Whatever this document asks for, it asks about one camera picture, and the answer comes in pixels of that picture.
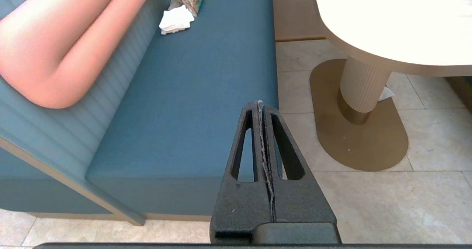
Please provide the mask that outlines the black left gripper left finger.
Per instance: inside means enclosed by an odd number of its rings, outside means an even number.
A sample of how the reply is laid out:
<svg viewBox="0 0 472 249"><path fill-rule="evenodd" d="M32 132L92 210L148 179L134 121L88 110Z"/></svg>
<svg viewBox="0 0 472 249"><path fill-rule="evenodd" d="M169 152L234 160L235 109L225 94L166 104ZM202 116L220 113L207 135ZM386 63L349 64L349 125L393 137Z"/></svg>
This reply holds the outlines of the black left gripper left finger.
<svg viewBox="0 0 472 249"><path fill-rule="evenodd" d="M210 222L212 243L250 243L253 231L274 219L273 187L264 138L263 103L241 111ZM251 131L253 182L238 180L246 131Z"/></svg>

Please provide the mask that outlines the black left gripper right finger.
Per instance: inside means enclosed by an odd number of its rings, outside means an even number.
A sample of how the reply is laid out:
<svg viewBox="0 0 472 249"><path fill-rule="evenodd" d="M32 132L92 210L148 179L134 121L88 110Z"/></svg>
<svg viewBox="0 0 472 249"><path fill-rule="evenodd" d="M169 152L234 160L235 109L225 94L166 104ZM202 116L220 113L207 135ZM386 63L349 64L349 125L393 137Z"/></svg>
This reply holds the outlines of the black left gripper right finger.
<svg viewBox="0 0 472 249"><path fill-rule="evenodd" d="M263 109L269 203L276 222L327 222L336 216L280 112Z"/></svg>

